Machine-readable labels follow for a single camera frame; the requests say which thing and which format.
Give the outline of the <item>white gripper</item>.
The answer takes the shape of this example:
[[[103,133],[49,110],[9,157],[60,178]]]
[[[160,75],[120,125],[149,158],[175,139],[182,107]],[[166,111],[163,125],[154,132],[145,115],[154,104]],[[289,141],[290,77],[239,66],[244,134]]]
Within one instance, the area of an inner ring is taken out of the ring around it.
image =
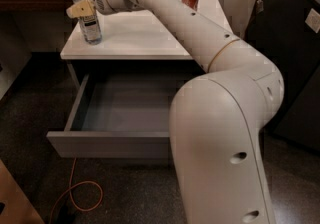
[[[94,0],[94,2],[97,11],[103,15],[110,15],[115,12],[107,0]],[[96,13],[94,2],[92,0],[80,0],[70,6],[66,13],[70,18],[92,16]]]

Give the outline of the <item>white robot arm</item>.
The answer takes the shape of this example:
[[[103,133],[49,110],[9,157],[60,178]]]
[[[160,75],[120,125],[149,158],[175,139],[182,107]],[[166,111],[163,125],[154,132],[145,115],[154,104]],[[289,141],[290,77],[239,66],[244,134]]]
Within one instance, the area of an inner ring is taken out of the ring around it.
[[[93,15],[99,1],[80,0],[67,14]],[[104,1],[109,14],[151,11],[204,71],[179,89],[169,112],[188,224],[276,224],[259,146],[284,97],[276,65],[180,0]]]

